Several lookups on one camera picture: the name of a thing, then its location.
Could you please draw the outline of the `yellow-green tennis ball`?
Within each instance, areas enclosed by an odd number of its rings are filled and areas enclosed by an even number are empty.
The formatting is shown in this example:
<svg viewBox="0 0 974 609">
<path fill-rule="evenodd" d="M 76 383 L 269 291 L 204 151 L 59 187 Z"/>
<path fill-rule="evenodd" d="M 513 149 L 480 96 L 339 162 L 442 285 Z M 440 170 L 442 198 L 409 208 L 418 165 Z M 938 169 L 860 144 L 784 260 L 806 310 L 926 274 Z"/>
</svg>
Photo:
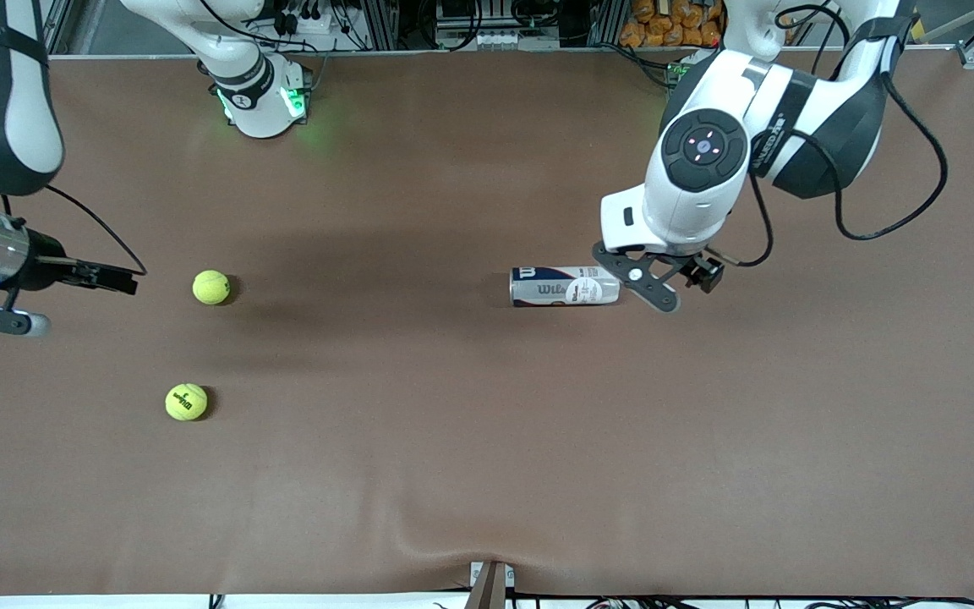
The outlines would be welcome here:
<svg viewBox="0 0 974 609">
<path fill-rule="evenodd" d="M 204 305 L 220 305 L 231 296 L 231 281 L 224 273 L 205 270 L 192 282 L 193 296 Z"/>
</svg>

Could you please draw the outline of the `clear Wilson tennis ball can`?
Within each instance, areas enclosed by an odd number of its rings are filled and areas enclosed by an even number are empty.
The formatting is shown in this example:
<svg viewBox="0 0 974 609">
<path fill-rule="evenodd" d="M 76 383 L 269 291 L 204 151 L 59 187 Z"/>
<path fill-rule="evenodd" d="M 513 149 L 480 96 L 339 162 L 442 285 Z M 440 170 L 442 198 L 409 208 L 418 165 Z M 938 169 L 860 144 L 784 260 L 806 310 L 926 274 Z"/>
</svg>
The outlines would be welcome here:
<svg viewBox="0 0 974 609">
<path fill-rule="evenodd" d="M 509 280 L 514 307 L 598 307 L 620 297 L 620 281 L 602 266 L 513 267 Z"/>
</svg>

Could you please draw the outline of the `orange snack bags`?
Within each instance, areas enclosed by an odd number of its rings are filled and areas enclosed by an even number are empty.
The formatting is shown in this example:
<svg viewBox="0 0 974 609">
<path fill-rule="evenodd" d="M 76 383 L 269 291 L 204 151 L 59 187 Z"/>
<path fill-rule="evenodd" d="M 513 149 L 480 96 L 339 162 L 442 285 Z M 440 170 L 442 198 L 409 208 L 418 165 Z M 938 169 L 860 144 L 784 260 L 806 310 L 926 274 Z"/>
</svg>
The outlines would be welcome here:
<svg viewBox="0 0 974 609">
<path fill-rule="evenodd" d="M 620 47 L 718 47 L 724 0 L 630 0 Z"/>
</svg>

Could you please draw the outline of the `brown table mat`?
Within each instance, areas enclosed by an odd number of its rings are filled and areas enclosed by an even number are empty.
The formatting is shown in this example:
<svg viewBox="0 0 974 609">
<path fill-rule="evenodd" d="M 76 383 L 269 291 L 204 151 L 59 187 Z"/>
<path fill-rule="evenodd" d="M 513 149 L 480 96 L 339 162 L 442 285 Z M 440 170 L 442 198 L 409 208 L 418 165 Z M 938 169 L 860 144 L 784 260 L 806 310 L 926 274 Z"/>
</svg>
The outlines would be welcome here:
<svg viewBox="0 0 974 609">
<path fill-rule="evenodd" d="M 189 59 L 55 59 L 57 186 L 150 270 L 23 294 L 51 331 L 0 335 L 0 595 L 497 558 L 531 593 L 974 596 L 974 72 L 910 50 L 895 82 L 949 156 L 930 211 L 855 243 L 763 186 L 769 261 L 662 315 L 509 305 L 644 177 L 665 101 L 615 55 L 335 58 L 271 141 Z"/>
</svg>

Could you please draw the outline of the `long white power strip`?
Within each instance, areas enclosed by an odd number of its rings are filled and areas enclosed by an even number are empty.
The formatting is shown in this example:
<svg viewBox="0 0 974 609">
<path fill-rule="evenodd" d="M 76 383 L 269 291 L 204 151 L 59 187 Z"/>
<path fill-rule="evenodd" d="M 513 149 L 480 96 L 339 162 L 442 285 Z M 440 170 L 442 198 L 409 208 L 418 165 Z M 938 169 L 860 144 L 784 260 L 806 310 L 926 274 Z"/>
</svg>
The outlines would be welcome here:
<svg viewBox="0 0 974 609">
<path fill-rule="evenodd" d="M 434 30 L 432 36 L 438 47 L 446 50 L 464 45 L 470 30 Z M 468 52 L 551 52 L 561 49 L 563 42 L 556 28 L 484 28 L 462 50 Z"/>
</svg>

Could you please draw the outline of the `white power strip, black plugs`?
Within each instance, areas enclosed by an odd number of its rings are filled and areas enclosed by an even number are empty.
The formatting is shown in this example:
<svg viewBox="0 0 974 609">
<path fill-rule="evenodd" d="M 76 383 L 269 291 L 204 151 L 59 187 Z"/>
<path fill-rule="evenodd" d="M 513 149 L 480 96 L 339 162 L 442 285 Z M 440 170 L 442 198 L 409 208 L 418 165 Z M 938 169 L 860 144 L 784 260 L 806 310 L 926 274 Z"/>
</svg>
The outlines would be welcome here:
<svg viewBox="0 0 974 609">
<path fill-rule="evenodd" d="M 322 36 L 340 30 L 332 11 L 322 11 L 321 0 L 273 0 L 274 30 L 281 37 Z"/>
</svg>

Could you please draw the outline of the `aluminium frame strut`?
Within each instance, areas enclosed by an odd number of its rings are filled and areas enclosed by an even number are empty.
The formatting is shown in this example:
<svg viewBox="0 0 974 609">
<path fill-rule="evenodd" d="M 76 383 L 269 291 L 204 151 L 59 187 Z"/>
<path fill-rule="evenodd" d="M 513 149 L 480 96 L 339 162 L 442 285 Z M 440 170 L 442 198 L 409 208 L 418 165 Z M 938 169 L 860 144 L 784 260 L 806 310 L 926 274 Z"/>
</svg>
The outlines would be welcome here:
<svg viewBox="0 0 974 609">
<path fill-rule="evenodd" d="M 37 0 L 49 55 L 90 55 L 107 1 Z"/>
</svg>

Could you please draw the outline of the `aluminium profile post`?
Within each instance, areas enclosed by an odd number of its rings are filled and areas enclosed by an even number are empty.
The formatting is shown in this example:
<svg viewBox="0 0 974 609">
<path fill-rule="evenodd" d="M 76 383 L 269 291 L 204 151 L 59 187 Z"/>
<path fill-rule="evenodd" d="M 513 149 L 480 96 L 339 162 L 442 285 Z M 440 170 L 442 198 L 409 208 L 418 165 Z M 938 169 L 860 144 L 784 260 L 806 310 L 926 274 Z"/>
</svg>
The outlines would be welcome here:
<svg viewBox="0 0 974 609">
<path fill-rule="evenodd" d="M 630 0 L 588 0 L 590 5 L 590 27 L 588 27 L 587 47 L 600 43 L 615 45 L 622 27 L 629 19 Z"/>
<path fill-rule="evenodd" d="M 401 0 L 362 0 L 362 5 L 372 49 L 378 52 L 396 51 L 401 37 Z"/>
</svg>

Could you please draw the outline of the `white mounting bracket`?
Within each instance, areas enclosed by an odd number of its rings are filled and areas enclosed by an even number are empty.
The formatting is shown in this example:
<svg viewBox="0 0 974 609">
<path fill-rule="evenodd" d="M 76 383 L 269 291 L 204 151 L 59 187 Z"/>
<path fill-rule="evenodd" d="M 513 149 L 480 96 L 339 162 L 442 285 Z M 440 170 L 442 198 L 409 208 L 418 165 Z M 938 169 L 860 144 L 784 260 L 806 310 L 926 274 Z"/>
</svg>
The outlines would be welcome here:
<svg viewBox="0 0 974 609">
<path fill-rule="evenodd" d="M 514 589 L 517 586 L 515 583 L 515 571 L 511 564 L 506 564 L 503 562 L 472 562 L 470 564 L 470 578 L 468 578 L 468 588 L 472 589 L 479 581 L 479 575 L 483 571 L 490 571 L 490 564 L 494 564 L 494 574 L 503 579 L 504 586 L 507 589 Z"/>
</svg>

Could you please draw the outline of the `brown grey stand post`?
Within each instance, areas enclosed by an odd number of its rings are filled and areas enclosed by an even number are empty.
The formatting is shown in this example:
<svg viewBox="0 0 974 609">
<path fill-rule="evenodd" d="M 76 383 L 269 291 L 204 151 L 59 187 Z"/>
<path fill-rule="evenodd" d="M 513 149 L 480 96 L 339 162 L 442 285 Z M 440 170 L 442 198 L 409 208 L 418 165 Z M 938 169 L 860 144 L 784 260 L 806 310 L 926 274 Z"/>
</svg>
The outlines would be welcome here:
<svg viewBox="0 0 974 609">
<path fill-rule="evenodd" d="M 490 571 L 479 575 L 463 609 L 506 609 L 507 590 L 503 579 L 494 574 L 494 564 L 490 564 Z"/>
</svg>

